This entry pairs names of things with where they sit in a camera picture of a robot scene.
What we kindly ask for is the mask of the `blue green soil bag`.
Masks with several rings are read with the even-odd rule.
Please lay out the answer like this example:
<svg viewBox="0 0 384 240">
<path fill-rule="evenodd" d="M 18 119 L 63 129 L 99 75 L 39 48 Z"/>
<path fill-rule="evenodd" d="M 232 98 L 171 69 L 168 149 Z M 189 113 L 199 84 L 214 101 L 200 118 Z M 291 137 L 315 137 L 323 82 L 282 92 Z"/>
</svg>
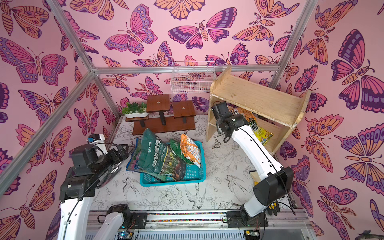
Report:
<svg viewBox="0 0 384 240">
<path fill-rule="evenodd" d="M 136 140 L 136 146 L 135 146 L 135 149 L 131 155 L 130 161 L 127 163 L 126 171 L 127 172 L 137 172 L 137 173 L 148 174 L 160 182 L 165 182 L 165 180 L 167 179 L 166 175 L 150 173 L 148 171 L 142 170 L 139 167 L 139 158 L 140 158 L 141 150 L 142 150 L 141 141 L 142 141 L 141 139 Z"/>
</svg>

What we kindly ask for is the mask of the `yellow fertilizer bag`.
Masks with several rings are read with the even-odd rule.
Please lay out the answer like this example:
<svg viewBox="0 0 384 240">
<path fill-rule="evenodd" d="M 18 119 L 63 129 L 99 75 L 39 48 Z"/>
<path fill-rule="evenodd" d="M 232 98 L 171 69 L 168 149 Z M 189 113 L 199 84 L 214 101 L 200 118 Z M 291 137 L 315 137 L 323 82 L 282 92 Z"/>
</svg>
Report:
<svg viewBox="0 0 384 240">
<path fill-rule="evenodd" d="M 273 136 L 273 134 L 264 128 L 261 128 L 255 120 L 250 121 L 250 126 L 252 131 L 254 132 L 256 138 L 261 142 L 264 146 Z"/>
</svg>

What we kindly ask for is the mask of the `dark green soil bag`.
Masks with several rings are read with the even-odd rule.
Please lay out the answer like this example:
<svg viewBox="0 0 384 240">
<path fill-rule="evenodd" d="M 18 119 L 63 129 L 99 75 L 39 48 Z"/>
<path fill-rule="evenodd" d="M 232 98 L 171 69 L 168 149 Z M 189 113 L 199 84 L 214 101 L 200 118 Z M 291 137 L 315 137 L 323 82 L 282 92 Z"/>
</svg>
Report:
<svg viewBox="0 0 384 240">
<path fill-rule="evenodd" d="M 150 129 L 143 132 L 138 160 L 139 169 L 155 179 L 165 182 L 167 178 L 181 181 L 186 175 L 187 165 Z"/>
</svg>

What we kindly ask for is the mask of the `orange white fertilizer bag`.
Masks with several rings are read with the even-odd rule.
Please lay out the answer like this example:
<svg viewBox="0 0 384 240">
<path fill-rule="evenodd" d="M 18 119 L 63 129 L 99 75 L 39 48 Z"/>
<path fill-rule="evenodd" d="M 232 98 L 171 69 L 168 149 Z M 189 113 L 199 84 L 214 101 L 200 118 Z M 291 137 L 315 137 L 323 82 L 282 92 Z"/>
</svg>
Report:
<svg viewBox="0 0 384 240">
<path fill-rule="evenodd" d="M 185 158 L 189 159 L 198 168 L 201 167 L 200 149 L 196 143 L 185 134 L 181 134 L 180 148 Z"/>
</svg>

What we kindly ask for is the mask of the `small green bag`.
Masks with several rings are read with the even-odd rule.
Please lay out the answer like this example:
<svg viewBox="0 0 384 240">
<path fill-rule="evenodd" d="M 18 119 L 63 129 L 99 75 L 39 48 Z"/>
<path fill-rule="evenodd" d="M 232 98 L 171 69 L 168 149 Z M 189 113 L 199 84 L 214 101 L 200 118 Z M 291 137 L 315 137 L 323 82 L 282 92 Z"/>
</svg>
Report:
<svg viewBox="0 0 384 240">
<path fill-rule="evenodd" d="M 180 142 L 177 142 L 173 139 L 170 139 L 169 140 L 169 146 L 170 146 L 171 150 L 175 153 L 175 155 L 178 158 L 182 159 L 187 165 L 193 165 L 194 164 L 191 160 L 186 158 L 184 156 L 184 154 L 182 153 Z"/>
</svg>

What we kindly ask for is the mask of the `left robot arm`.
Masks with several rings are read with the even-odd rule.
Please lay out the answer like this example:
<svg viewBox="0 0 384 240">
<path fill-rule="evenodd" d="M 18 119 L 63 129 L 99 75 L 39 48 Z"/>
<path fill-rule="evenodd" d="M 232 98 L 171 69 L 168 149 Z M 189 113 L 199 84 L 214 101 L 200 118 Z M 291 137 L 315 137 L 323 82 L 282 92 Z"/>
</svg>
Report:
<svg viewBox="0 0 384 240">
<path fill-rule="evenodd" d="M 101 151 L 100 144 L 86 144 L 72 152 L 73 167 L 60 187 L 61 220 L 59 240 L 84 240 L 88 217 L 95 198 L 96 189 L 102 177 L 109 177 L 113 167 L 117 167 L 129 157 L 128 145 L 116 145 L 108 152 Z M 127 204 L 111 206 L 102 226 L 94 236 L 96 240 L 125 239 L 133 233 L 134 240 L 147 225 L 147 213 L 132 212 Z"/>
</svg>

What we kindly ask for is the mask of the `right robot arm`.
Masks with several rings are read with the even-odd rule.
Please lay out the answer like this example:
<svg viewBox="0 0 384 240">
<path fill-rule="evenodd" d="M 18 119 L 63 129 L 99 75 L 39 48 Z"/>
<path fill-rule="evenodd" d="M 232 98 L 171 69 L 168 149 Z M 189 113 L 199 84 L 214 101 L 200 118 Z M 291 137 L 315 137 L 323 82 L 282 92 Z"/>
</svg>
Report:
<svg viewBox="0 0 384 240">
<path fill-rule="evenodd" d="M 255 218 L 264 215 L 272 203 L 289 193 L 294 172 L 272 157 L 257 139 L 246 118 L 230 112 L 226 102 L 215 104 L 212 111 L 218 132 L 225 134 L 226 140 L 233 139 L 242 148 L 261 180 L 253 186 L 250 200 L 240 207 L 242 224 L 250 226 Z"/>
</svg>

